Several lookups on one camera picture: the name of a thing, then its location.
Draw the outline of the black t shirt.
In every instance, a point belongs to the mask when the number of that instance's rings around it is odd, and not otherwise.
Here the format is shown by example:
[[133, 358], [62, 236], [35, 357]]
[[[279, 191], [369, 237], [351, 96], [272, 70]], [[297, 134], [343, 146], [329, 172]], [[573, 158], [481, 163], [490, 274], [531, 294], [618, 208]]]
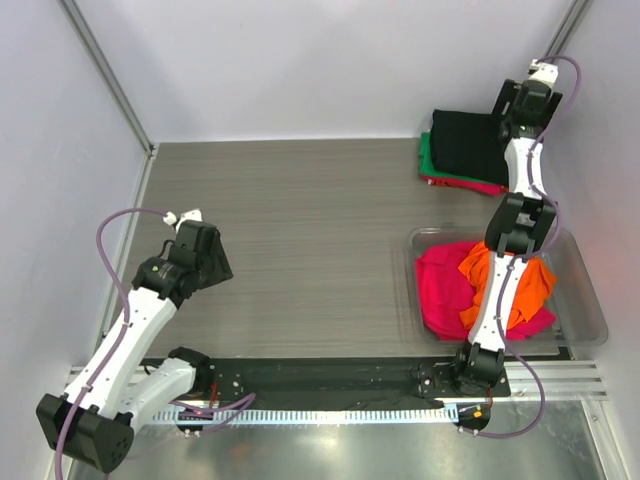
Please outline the black t shirt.
[[434, 110], [430, 144], [435, 169], [507, 187], [499, 128], [500, 122], [491, 114]]

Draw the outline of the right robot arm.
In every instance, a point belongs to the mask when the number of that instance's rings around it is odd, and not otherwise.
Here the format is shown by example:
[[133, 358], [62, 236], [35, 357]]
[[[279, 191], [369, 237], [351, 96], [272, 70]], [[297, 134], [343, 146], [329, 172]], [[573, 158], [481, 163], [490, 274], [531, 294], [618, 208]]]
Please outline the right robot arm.
[[552, 80], [529, 78], [514, 86], [511, 97], [502, 91], [498, 107], [499, 139], [504, 145], [509, 191], [487, 227], [488, 284], [479, 315], [450, 372], [461, 395], [484, 395], [506, 381], [504, 360], [507, 327], [516, 291], [527, 263], [545, 245], [557, 217], [557, 207], [542, 184], [542, 134], [562, 95]]

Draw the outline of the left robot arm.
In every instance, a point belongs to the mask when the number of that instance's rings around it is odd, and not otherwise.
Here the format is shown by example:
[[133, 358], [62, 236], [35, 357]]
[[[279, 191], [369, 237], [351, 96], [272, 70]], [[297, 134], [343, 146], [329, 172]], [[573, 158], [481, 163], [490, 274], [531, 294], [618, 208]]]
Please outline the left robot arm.
[[166, 404], [213, 385], [208, 356], [178, 347], [136, 385], [130, 382], [155, 337], [194, 293], [232, 278], [218, 228], [195, 209], [165, 222], [175, 237], [143, 262], [122, 311], [89, 363], [58, 396], [46, 394], [36, 417], [55, 456], [109, 474], [126, 458], [135, 433]]

